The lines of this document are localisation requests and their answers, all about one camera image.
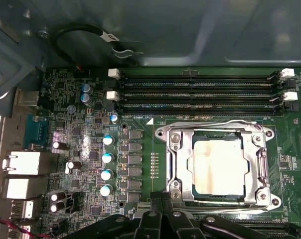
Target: white connector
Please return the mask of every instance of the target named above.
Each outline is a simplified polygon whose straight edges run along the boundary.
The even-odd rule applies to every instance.
[[[280,77],[291,78],[295,76],[295,70],[291,68],[285,68],[281,71]]]
[[[106,99],[111,101],[119,101],[120,96],[116,91],[107,91],[106,92]]]
[[[109,69],[109,77],[119,79],[121,77],[120,71],[117,68]]]
[[[297,101],[297,100],[298,100],[297,92],[289,91],[289,92],[285,92],[283,95],[283,101]]]

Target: motherboard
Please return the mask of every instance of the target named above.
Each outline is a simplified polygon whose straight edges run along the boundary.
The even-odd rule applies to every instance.
[[[113,214],[133,218],[164,190],[197,218],[301,226],[301,68],[285,74],[47,69],[24,139],[25,149],[59,155],[41,232],[59,220],[72,233]]]

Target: cpu socket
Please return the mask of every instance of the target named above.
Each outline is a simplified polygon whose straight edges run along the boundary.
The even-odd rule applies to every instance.
[[[155,135],[166,142],[166,190],[174,207],[240,214],[280,207],[268,178],[272,129],[245,120],[176,122]]]

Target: green circuit board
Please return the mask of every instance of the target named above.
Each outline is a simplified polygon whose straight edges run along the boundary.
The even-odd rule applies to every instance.
[[[135,68],[120,69],[126,76],[134,75],[181,75],[185,71],[197,71],[199,75],[269,75],[274,68]],[[45,94],[54,100],[54,107],[49,114],[49,142],[65,141],[68,151],[59,150],[59,172],[50,176],[49,190],[82,192],[81,210],[73,214],[63,211],[57,214],[43,215],[42,230],[56,219],[68,219],[68,231],[74,232],[96,220],[101,220],[112,214],[132,215],[138,210],[149,209],[149,194],[163,190],[166,187],[165,144],[156,139],[154,132],[158,127],[177,121],[215,121],[230,119],[255,120],[274,130],[276,137],[267,143],[269,175],[272,193],[282,199],[282,206],[276,210],[260,215],[231,215],[225,217],[241,220],[294,222],[301,226],[301,68],[295,69],[295,91],[298,93],[299,111],[284,113],[278,117],[258,116],[122,116],[117,124],[110,122],[110,113],[104,109],[104,85],[108,80],[107,69],[85,69],[84,74],[75,75],[73,69],[48,69],[43,75],[43,82],[51,85]],[[81,86],[90,84],[94,90],[91,95],[93,102],[90,106],[80,102]],[[73,105],[76,111],[67,112],[67,107]],[[130,140],[141,144],[139,152],[142,163],[128,166],[118,160],[110,164],[102,163],[103,153],[112,153],[121,157],[121,145],[125,144],[125,134],[130,131],[141,131],[140,139]],[[104,146],[102,139],[105,135],[115,139],[112,146]],[[80,160],[82,168],[70,175],[64,173],[68,160]],[[139,203],[120,201],[120,195],[127,191],[119,187],[126,177],[119,175],[119,170],[127,167],[141,169],[142,187],[139,190]],[[101,171],[111,169],[115,173],[113,180],[108,181],[114,191],[110,196],[102,197],[99,189],[105,184],[101,179]]]

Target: cable label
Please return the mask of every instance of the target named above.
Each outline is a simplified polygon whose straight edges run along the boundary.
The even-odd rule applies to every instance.
[[[103,32],[103,35],[101,35],[100,37],[107,43],[111,41],[119,41],[119,39],[116,36],[114,36],[113,34],[108,34],[106,32]]]

